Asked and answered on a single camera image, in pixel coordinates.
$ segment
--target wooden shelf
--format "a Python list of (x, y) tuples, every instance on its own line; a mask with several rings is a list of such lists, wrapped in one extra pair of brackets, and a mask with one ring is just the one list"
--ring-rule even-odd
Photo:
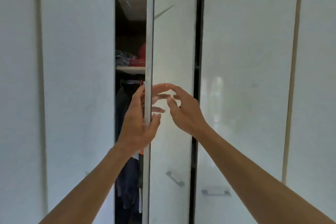
[(128, 74), (145, 74), (146, 67), (116, 67), (115, 70)]

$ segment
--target hand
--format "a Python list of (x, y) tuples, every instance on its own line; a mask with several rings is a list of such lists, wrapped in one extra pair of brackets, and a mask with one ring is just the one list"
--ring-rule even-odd
[[(158, 99), (166, 99), (170, 95), (160, 94), (169, 90), (167, 84), (153, 85), (152, 95), (153, 101)], [(125, 150), (129, 157), (135, 154), (137, 151), (144, 149), (154, 139), (157, 129), (160, 125), (161, 114), (152, 115), (152, 121), (149, 126), (145, 125), (145, 121), (142, 115), (142, 103), (145, 98), (145, 86), (142, 85), (134, 93), (132, 101), (128, 107), (128, 110), (124, 117), (124, 123), (119, 135), (119, 139), (116, 145)], [(158, 108), (152, 108), (154, 112), (165, 112), (165, 110)]]
[(167, 98), (174, 123), (197, 139), (199, 133), (208, 127), (198, 101), (181, 87), (172, 84), (169, 86), (176, 93), (173, 98), (181, 101), (181, 105), (178, 107), (173, 98)]

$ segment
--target skin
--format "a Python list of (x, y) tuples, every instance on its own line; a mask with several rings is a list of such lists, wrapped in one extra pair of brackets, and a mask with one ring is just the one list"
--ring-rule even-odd
[[(142, 117), (144, 86), (132, 98), (118, 142), (40, 224), (91, 224), (127, 160), (156, 135), (161, 114), (147, 127)], [(162, 92), (173, 90), (173, 98)], [(208, 152), (258, 224), (335, 224), (330, 218), (269, 175), (220, 137), (205, 121), (199, 103), (172, 84), (153, 86), (153, 103), (167, 99), (175, 124)], [(178, 106), (174, 99), (181, 101)], [(163, 113), (161, 108), (153, 111)]]

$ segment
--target person's right hand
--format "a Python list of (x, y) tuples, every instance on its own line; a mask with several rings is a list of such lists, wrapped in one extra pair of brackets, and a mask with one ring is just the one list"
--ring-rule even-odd
[(170, 85), (170, 88), (176, 93), (173, 98), (181, 101), (181, 105), (178, 107), (173, 98), (167, 98), (174, 123), (183, 131), (197, 138), (199, 133), (208, 126), (198, 101), (179, 86)]

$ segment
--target wardrobe door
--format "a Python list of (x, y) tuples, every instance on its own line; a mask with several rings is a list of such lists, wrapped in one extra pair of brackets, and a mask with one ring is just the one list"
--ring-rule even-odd
[[(48, 211), (113, 146), (115, 0), (41, 0)], [(114, 223), (114, 189), (95, 224)]]
[[(282, 179), (296, 0), (205, 0), (200, 106), (231, 145)], [(256, 223), (198, 145), (195, 223)]]
[[(173, 83), (193, 93), (195, 5), (196, 0), (155, 0), (153, 84)], [(150, 146), (149, 224), (187, 224), (191, 136), (174, 124), (166, 101), (155, 106), (166, 113)]]

